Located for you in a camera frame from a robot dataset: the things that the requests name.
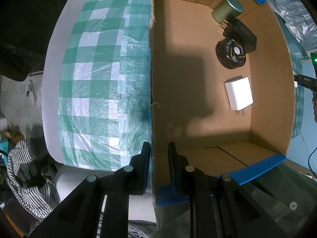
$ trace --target metallic cylinder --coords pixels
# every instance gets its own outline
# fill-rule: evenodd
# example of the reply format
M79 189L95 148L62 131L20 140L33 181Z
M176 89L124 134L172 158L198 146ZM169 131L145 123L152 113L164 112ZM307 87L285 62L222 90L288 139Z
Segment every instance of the metallic cylinder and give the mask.
M243 12L244 8L238 0L222 0L211 14L218 23L222 24L224 19L231 21Z

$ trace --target torn cardboard edge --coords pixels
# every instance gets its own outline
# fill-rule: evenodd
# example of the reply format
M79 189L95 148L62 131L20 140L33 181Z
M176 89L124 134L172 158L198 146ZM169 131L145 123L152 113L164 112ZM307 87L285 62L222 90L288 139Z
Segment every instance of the torn cardboard edge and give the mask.
M214 43L223 38L209 8L216 6L215 1L151 0L151 94L152 102L161 105L151 109L155 186L169 183L170 141L175 142L178 153L186 156L191 165L213 176L241 170L244 164L263 162L275 153L285 155L289 146L294 121L294 80L286 41L273 11L267 3L257 5L253 0L241 0L246 13L240 20L257 37L257 48L248 54L248 64L240 71L225 72L212 55ZM228 99L223 79L218 80L222 89L214 89L215 94L210 91L213 86L204 79L212 74L225 78L233 72L232 77L250 79L254 102L244 116L234 111L235 115L231 115L228 102L228 108L224 107L222 99ZM195 83L191 88L196 88L196 92L187 89L191 83ZM225 115L221 121L216 120L218 117L213 119L213 115L221 114ZM189 132L188 126L195 117L201 121L196 121Z

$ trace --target black round device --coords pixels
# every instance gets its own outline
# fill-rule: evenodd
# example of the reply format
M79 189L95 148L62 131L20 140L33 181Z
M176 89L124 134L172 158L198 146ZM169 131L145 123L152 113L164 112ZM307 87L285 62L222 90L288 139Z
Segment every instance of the black round device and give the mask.
M230 70L242 67L246 61L244 49L231 38L225 38L217 43L216 55L219 62Z

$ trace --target silver screw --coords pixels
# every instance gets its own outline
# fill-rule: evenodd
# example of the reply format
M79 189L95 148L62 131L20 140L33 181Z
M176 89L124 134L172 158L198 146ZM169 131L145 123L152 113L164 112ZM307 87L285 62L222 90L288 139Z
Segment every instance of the silver screw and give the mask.
M185 170L186 170L187 172L193 172L193 171L195 170L195 168L194 168L193 166L186 166L186 167L185 167Z
M230 176L230 175L223 175L223 176L222 176L222 179L223 179L224 181L231 181L231 176Z
M296 202L291 202L291 204L289 205L289 208L291 210L295 210L297 208L297 203Z
M89 181L89 182L93 182L96 179L97 179L97 177L95 175L90 175L90 176L87 177L87 181Z
M126 172L131 172L133 170L133 166L125 166L123 170L125 170Z

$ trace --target gray floor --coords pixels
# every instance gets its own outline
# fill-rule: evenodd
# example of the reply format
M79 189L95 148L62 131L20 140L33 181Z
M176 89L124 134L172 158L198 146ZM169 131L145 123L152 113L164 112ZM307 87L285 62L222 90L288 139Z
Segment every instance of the gray floor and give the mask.
M31 105L25 91L26 85L31 79L36 93L42 86L42 76L27 77L24 82L2 77L0 112L8 119L9 130L20 132L25 138L44 136L42 110Z

